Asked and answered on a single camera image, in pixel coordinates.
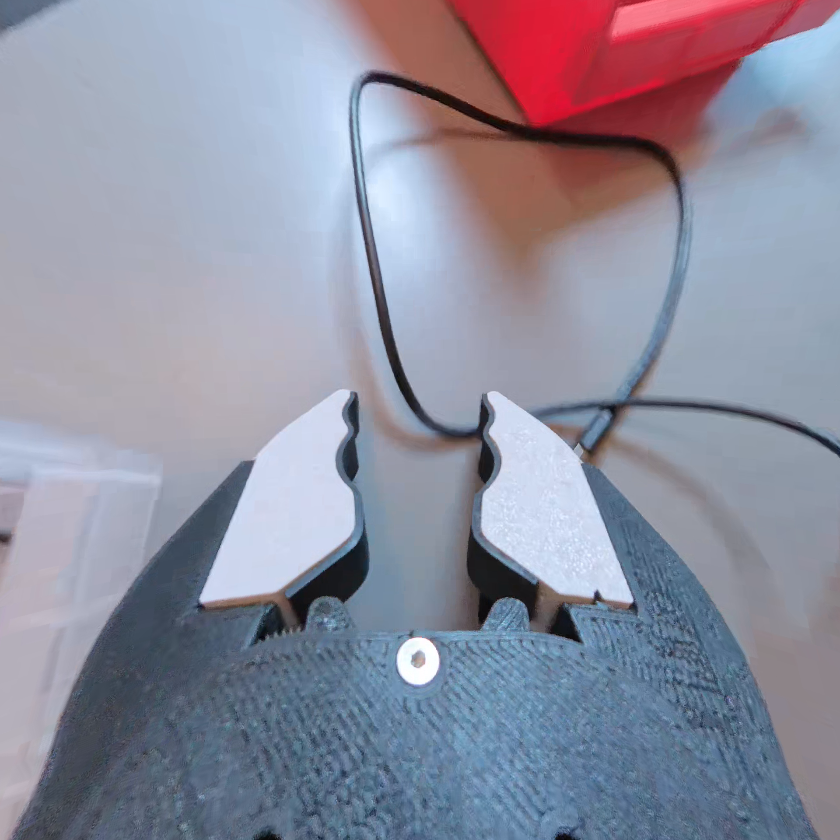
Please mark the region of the red plastic bin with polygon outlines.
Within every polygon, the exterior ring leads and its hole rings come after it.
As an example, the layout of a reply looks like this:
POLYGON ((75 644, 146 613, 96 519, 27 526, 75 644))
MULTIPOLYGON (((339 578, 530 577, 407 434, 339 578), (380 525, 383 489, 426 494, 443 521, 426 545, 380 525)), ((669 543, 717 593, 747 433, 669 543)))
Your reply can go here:
POLYGON ((730 65, 820 27, 838 1, 450 1, 543 126, 730 65))

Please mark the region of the clear plastic bin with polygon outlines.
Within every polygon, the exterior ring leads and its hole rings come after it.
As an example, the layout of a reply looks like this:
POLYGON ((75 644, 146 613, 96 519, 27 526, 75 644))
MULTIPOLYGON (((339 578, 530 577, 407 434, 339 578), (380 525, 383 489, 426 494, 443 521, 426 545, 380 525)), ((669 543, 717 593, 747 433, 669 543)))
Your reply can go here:
POLYGON ((159 459, 1 422, 2 639, 105 619, 146 560, 159 459))

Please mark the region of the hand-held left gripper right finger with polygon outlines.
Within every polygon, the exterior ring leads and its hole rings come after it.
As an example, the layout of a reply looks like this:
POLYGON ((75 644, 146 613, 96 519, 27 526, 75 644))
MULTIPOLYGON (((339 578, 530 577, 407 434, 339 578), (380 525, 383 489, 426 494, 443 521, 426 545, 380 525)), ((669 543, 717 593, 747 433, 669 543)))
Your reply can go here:
POLYGON ((514 598, 531 625, 562 606, 635 599, 581 459, 561 436, 499 392, 482 396, 479 483, 469 578, 489 604, 514 598))

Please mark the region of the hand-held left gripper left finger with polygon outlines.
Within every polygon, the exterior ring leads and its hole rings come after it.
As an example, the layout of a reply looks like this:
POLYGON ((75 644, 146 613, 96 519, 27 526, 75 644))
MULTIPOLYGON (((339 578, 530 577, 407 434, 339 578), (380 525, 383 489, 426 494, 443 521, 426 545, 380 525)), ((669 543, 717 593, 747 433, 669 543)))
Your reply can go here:
POLYGON ((207 610, 275 606, 305 623, 322 597, 346 602, 370 568, 356 392, 341 389, 257 454, 199 596, 207 610))

